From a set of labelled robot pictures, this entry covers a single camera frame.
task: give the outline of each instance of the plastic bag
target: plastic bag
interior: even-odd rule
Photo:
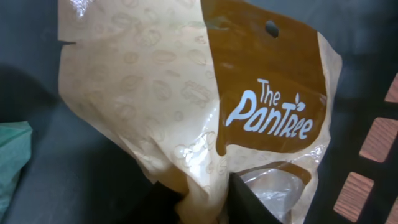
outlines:
[[[22,167],[31,156],[28,122],[0,124],[0,223],[17,187]]]
[[[240,0],[59,2],[66,104],[184,198],[184,223],[226,222],[238,172],[303,223],[330,137],[341,58],[305,24]],[[275,24],[278,32],[267,26]]]

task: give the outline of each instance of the leaf icon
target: leaf icon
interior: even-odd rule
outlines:
[[[134,8],[138,6],[138,0],[122,0],[122,4],[127,8]]]
[[[206,65],[206,55],[200,50],[190,50],[188,58],[197,65]]]
[[[300,102],[300,103],[297,105],[297,111],[303,111],[304,108],[305,108],[305,104],[304,104],[303,102]]]
[[[196,0],[177,0],[178,3],[187,9],[191,9],[195,5],[195,1]]]
[[[152,53],[153,61],[161,65],[174,61],[176,57],[175,53],[166,50],[156,50]]]
[[[206,24],[204,22],[200,22],[200,21],[190,21],[188,23],[188,26],[190,26],[192,28],[196,28],[196,29],[203,29],[206,27]]]
[[[296,94],[296,104],[298,104],[300,102],[300,95],[299,93]]]
[[[166,82],[155,80],[153,88],[158,100],[168,100],[172,96],[172,89]]]
[[[126,93],[134,91],[141,85],[142,81],[142,77],[128,75],[121,80],[120,89]]]

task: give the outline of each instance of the wooden tile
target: wooden tile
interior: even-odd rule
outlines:
[[[334,211],[356,222],[372,187],[373,180],[350,173],[335,203]]]
[[[384,162],[398,133],[398,121],[376,118],[366,136],[359,155]]]
[[[392,82],[385,100],[387,102],[398,103],[398,74]]]
[[[398,224],[398,198],[396,199],[396,202],[391,209],[386,224]]]

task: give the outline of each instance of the dark gray surface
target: dark gray surface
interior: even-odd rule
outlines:
[[[344,58],[342,97],[368,94],[350,80],[393,57],[398,1],[248,1],[306,22],[329,40]],[[150,186],[133,159],[60,100],[60,48],[56,0],[0,1],[0,122],[27,119],[36,132],[6,224],[110,223]]]
[[[57,1],[0,1],[0,122],[35,134],[6,224],[111,223],[150,189],[133,158],[58,96]]]

